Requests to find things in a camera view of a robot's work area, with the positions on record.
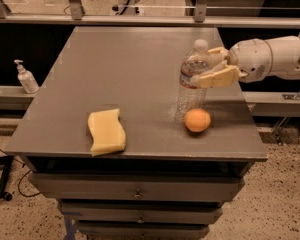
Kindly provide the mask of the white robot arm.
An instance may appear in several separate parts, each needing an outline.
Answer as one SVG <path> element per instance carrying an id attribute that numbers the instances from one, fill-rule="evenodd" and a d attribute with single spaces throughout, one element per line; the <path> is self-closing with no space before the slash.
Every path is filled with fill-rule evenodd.
<path id="1" fill-rule="evenodd" d="M 267 40 L 250 39 L 236 43 L 229 50 L 208 50 L 212 65 L 204 73 L 190 77 L 199 88 L 231 85 L 233 82 L 258 82 L 276 76 L 284 80 L 300 80 L 300 33 Z"/>

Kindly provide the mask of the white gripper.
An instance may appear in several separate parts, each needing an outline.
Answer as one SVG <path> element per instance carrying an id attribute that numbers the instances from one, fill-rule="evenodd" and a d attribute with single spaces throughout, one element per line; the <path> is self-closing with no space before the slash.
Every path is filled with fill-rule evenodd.
<path id="1" fill-rule="evenodd" d="M 226 68 L 207 75 L 195 75 L 190 83 L 197 88 L 216 88 L 229 86 L 237 82 L 251 83 L 262 81 L 270 73 L 272 52 L 270 46 L 261 39 L 240 41 L 228 51 L 224 47 L 208 50 L 211 55 L 211 66 L 227 60 L 231 64 Z"/>

